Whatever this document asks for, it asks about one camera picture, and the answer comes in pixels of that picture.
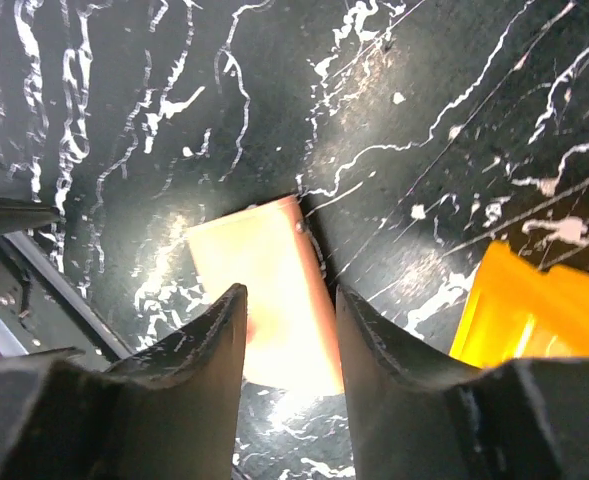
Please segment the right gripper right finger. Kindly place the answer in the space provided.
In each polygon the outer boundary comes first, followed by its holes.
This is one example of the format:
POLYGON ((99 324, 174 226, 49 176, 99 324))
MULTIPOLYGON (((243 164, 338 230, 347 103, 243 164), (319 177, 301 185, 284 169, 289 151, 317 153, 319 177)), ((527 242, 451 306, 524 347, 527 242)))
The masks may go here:
POLYGON ((589 358, 479 369, 339 288, 336 321, 360 479, 589 479, 589 358))

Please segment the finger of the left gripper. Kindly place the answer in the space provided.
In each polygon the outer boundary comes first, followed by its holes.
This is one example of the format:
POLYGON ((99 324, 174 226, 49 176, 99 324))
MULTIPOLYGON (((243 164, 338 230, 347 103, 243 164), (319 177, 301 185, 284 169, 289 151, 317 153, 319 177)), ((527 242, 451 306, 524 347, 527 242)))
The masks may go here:
POLYGON ((58 220, 59 212, 55 207, 0 197, 0 236, 42 227, 58 220))

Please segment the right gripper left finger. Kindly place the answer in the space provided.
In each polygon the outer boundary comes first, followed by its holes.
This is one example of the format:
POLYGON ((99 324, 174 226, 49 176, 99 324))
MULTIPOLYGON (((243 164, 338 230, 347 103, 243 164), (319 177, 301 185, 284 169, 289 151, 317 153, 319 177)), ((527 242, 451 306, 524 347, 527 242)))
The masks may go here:
POLYGON ((0 358, 0 479, 229 479, 247 290, 104 372, 0 358))

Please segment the orange card box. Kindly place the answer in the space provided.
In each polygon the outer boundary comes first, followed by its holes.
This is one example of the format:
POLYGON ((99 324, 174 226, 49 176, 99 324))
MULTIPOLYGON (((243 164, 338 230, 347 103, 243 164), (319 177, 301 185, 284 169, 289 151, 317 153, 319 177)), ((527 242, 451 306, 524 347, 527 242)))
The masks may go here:
POLYGON ((541 272, 492 242, 449 355, 479 368, 515 358, 589 357, 589 274, 565 266, 541 272))

